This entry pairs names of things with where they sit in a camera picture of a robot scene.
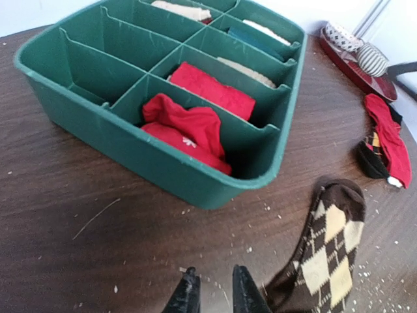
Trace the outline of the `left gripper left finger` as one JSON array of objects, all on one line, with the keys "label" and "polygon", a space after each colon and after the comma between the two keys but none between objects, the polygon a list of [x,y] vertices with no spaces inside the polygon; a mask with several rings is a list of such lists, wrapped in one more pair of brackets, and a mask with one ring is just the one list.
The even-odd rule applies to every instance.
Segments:
[{"label": "left gripper left finger", "polygon": [[200,313],[201,279],[195,267],[189,267],[182,274],[175,291],[162,313]]}]

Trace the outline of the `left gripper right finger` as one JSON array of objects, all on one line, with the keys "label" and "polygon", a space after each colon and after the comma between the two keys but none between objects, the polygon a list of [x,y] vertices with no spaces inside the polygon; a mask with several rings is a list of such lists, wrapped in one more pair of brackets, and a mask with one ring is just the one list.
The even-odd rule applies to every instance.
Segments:
[{"label": "left gripper right finger", "polygon": [[233,268],[233,312],[271,312],[248,268],[242,265],[235,265]]}]

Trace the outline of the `brown argyle sock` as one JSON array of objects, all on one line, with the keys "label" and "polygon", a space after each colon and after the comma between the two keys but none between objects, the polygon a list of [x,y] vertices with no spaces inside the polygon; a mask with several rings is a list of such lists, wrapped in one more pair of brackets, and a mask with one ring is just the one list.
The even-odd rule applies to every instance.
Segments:
[{"label": "brown argyle sock", "polygon": [[365,225],[361,188],[348,179],[317,183],[295,252],[263,287],[272,312],[344,312]]}]

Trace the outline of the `red snowflake sock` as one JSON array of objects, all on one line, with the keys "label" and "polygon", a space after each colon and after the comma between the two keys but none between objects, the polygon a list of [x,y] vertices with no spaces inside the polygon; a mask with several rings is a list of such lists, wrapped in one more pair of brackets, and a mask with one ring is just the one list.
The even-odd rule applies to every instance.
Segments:
[{"label": "red snowflake sock", "polygon": [[141,129],[226,175],[232,172],[220,141],[221,121],[208,107],[185,109],[159,93],[142,107]]}]

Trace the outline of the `green compartment tray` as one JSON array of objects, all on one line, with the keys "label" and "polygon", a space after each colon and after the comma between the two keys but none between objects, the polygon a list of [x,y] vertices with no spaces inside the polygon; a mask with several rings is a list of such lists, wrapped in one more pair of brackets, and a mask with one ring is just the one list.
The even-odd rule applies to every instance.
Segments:
[{"label": "green compartment tray", "polygon": [[253,1],[100,1],[33,37],[14,64],[52,122],[216,209],[276,178],[306,44]]}]

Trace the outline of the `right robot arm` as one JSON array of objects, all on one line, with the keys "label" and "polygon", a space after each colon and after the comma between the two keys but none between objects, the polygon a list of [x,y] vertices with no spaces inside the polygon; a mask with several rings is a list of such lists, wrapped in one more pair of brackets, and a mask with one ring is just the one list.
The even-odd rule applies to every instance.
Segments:
[{"label": "right robot arm", "polygon": [[404,82],[399,79],[400,75],[408,74],[411,72],[416,72],[416,67],[417,67],[416,61],[390,65],[387,68],[387,74],[388,74],[388,77],[393,82],[404,84]]}]

